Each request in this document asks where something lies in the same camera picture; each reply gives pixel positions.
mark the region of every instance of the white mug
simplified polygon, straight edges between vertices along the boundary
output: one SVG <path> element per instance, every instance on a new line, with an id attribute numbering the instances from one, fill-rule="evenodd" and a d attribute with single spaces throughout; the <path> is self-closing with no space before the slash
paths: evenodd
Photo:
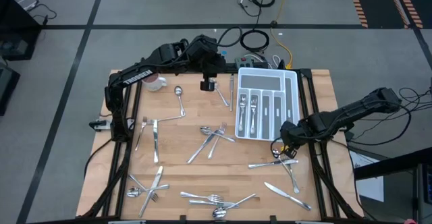
<path id="1" fill-rule="evenodd" d="M 155 92 L 161 89 L 163 86 L 167 86 L 167 80 L 160 77 L 158 73 L 144 78 L 142 82 L 144 83 L 144 87 L 151 92 Z"/>

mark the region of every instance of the wooden table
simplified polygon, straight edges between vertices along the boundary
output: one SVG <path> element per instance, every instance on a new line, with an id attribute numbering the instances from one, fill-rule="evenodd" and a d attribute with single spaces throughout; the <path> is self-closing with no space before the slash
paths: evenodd
<path id="1" fill-rule="evenodd" d="M 292 165 L 300 188 L 299 194 L 294 193 L 291 179 L 282 166 L 248 169 L 249 163 L 274 161 L 268 142 L 238 139 L 237 143 L 231 143 L 220 140 L 213 159 L 207 159 L 207 153 L 211 148 L 210 144 L 191 165 L 187 165 L 186 161 L 207 137 L 200 133 L 199 126 L 209 125 L 216 129 L 224 121 L 227 122 L 225 134 L 234 135 L 236 114 L 230 112 L 229 108 L 223 105 L 216 92 L 199 90 L 202 75 L 181 74 L 174 76 L 165 74 L 163 76 L 167 78 L 169 84 L 166 88 L 162 88 L 158 92 L 142 89 L 134 146 L 143 116 L 147 116 L 148 119 L 162 119 L 180 115 L 179 102 L 173 92 L 177 85 L 180 85 L 184 91 L 182 99 L 186 116 L 182 119 L 159 123 L 159 165 L 164 166 L 160 185 L 170 184 L 170 189 L 157 192 L 160 197 L 159 201 L 149 203 L 143 219 L 178 220 L 180 215 L 186 215 L 188 220 L 211 220 L 211 213 L 215 207 L 189 205 L 188 198 L 180 197 L 180 192 L 184 191 L 203 196 L 218 194 L 230 202 L 237 202 L 253 193 L 257 194 L 256 197 L 243 203 L 241 208 L 230 210 L 226 217 L 229 220 L 269 220 L 270 215 L 276 215 L 278 221 L 320 220 L 307 145 L 298 151 L 296 159 L 299 160 L 299 163 Z M 227 99 L 230 93 L 229 79 L 230 75 L 228 74 L 219 74 L 217 77 L 219 87 Z M 313 80 L 319 110 L 332 111 L 337 109 L 329 71 L 313 70 Z M 134 95 L 134 89 L 135 87 L 132 89 L 131 95 Z M 312 112 L 308 93 L 306 97 L 308 97 L 309 112 Z M 105 103 L 103 103 L 102 114 L 106 113 L 108 111 L 105 108 Z M 109 131 L 96 133 L 92 150 L 96 150 L 109 137 Z M 344 142 L 343 134 L 338 133 L 335 140 Z M 111 143 L 104 148 L 95 155 L 88 166 L 77 215 L 85 213 L 106 186 L 113 147 L 114 143 Z M 148 188 L 159 168 L 153 163 L 153 149 L 152 127 L 147 126 L 141 137 L 139 150 L 132 151 L 129 172 L 133 173 Z M 356 202 L 354 176 L 347 149 L 338 144 L 329 143 L 328 153 L 336 188 L 351 207 L 362 215 L 362 210 Z M 308 203 L 312 206 L 312 210 L 306 211 L 294 202 L 270 191 L 265 187 L 264 181 Z M 126 189 L 132 186 L 136 186 L 136 184 L 128 180 Z M 331 216 L 328 191 L 324 184 L 323 192 L 326 199 L 327 215 Z M 116 190 L 113 193 L 111 206 L 115 206 L 114 201 L 117 199 L 117 195 Z M 121 218 L 137 219 L 145 197 L 146 194 L 143 193 L 137 198 L 124 198 Z"/>

